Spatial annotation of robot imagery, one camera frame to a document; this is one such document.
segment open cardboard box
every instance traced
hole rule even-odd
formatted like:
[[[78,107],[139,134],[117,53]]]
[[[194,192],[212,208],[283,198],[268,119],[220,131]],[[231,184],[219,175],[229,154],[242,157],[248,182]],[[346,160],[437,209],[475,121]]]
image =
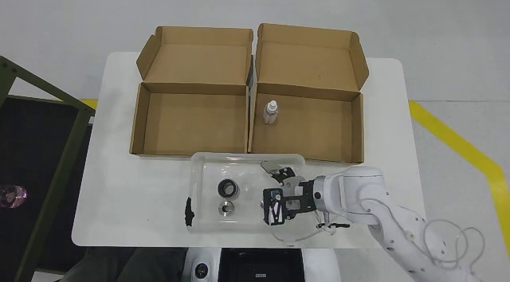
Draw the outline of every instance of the open cardboard box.
[[[130,153],[246,153],[251,29],[160,26],[136,62]]]
[[[368,67],[356,33],[261,24],[249,152],[363,162],[363,95]],[[275,123],[264,107],[278,103]]]

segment black rubber ring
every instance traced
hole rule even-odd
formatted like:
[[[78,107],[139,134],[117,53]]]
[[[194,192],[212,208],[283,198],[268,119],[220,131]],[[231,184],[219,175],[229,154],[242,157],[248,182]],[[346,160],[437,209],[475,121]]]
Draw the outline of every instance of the black rubber ring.
[[[225,192],[225,188],[228,185],[233,186],[232,193],[230,193],[230,194],[227,194]],[[223,179],[223,180],[221,180],[220,183],[218,184],[218,193],[220,194],[220,196],[222,196],[224,198],[231,198],[231,197],[235,196],[236,193],[237,193],[237,183],[234,180],[232,180],[232,179]]]

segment yellow tape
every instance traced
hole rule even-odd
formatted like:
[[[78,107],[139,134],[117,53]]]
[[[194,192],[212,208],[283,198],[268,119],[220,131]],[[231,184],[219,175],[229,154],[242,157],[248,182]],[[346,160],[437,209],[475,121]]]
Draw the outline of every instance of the yellow tape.
[[[504,243],[510,255],[510,193],[501,167],[418,103],[410,101],[409,109],[414,120],[485,174],[497,217],[500,219]]]
[[[97,100],[81,100],[81,101],[90,106],[91,108],[97,109]]]

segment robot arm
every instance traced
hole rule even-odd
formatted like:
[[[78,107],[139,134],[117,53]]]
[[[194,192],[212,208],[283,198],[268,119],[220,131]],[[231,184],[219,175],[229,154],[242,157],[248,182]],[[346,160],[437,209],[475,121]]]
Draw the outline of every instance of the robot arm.
[[[324,225],[336,225],[329,223],[330,214],[342,215],[368,225],[386,253],[416,281],[480,281],[470,268],[458,265],[458,258],[449,260],[446,243],[428,229],[423,217],[393,203],[380,169],[355,166],[305,181],[290,168],[261,166],[280,183],[280,188],[264,190],[268,225],[282,225],[299,213],[315,210],[324,213]]]
[[[313,191],[317,210],[368,225],[375,240],[415,281],[480,281],[469,268],[450,268],[448,263],[452,261],[448,261],[451,256],[445,242],[432,230],[426,230],[423,217],[393,203],[381,170],[357,166],[319,176],[314,180]]]

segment clear plastic tray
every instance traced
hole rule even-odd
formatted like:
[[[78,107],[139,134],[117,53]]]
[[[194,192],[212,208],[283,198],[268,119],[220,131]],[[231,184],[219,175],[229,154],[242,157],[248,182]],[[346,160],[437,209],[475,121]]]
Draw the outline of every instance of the clear plastic tray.
[[[187,227],[188,230],[191,233],[270,233],[261,208],[262,191],[279,185],[262,169],[261,162],[265,160],[290,166],[296,175],[302,175],[304,169],[304,159],[300,155],[193,155],[189,197],[194,219],[192,226]],[[218,211],[218,207],[225,201],[218,193],[218,184],[227,178],[234,180],[240,191],[233,201],[234,213],[224,217]],[[300,234],[302,228],[309,233],[314,229],[314,219],[312,214],[298,214],[295,219],[275,228],[280,232],[295,234]]]

